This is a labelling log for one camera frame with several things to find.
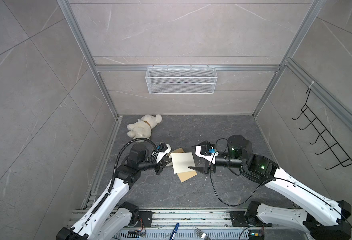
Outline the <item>yellow envelope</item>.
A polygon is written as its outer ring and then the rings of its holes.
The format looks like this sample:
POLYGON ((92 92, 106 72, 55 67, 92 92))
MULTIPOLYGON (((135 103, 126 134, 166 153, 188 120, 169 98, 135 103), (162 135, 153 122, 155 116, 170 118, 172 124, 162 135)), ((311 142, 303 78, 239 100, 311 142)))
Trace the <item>yellow envelope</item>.
MULTIPOLYGON (((176 150, 174 150, 174 151, 172 151, 170 153, 170 158, 172 158, 171 157, 172 153, 185 153, 185 152, 184 152, 184 150, 182 148, 176 149, 176 150)), ((191 179, 191 178, 193 178, 193 177, 195 177, 196 175, 197 175, 197 172, 194 171, 194 170, 192 170, 191 172, 177 174, 178 178, 180 179, 180 181, 182 183, 187 181, 187 180, 189 180, 189 179, 191 179)))

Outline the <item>beige letter paper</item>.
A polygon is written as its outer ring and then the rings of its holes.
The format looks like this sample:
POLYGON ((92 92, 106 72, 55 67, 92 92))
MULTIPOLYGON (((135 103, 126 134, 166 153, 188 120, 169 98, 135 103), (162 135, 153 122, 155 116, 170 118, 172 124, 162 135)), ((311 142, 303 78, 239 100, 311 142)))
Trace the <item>beige letter paper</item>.
POLYGON ((171 157, 175 174, 191 172, 189 167, 195 167, 192 153, 172 153, 171 157))

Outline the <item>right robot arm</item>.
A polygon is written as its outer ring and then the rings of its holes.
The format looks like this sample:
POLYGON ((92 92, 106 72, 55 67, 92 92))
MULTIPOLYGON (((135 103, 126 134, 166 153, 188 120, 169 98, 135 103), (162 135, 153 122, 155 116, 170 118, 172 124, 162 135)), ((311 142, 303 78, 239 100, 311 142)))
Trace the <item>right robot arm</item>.
POLYGON ((315 240, 349 240, 352 236, 351 205, 346 201, 329 199, 293 178, 276 162, 254 154, 252 143, 241 135, 226 139, 224 151, 218 151, 208 141, 193 148, 195 155, 206 160, 204 168, 193 167, 211 176, 216 167, 225 167, 248 180, 283 195, 296 205, 296 209, 272 207, 258 201, 249 203, 244 214, 250 226, 285 226, 310 234, 315 240))

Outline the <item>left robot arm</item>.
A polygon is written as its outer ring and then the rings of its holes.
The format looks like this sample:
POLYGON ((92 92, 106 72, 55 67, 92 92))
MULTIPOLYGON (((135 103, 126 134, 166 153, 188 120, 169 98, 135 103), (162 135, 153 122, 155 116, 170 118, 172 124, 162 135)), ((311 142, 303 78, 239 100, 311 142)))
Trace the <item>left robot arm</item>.
POLYGON ((165 157, 172 150, 169 144, 156 145, 146 138, 126 143, 115 161, 113 176, 92 207, 71 227, 63 227, 57 240, 110 240, 122 228, 135 226, 139 221, 139 208, 125 202, 115 213, 115 206, 140 178, 141 172, 155 170, 159 175, 167 165, 165 157))

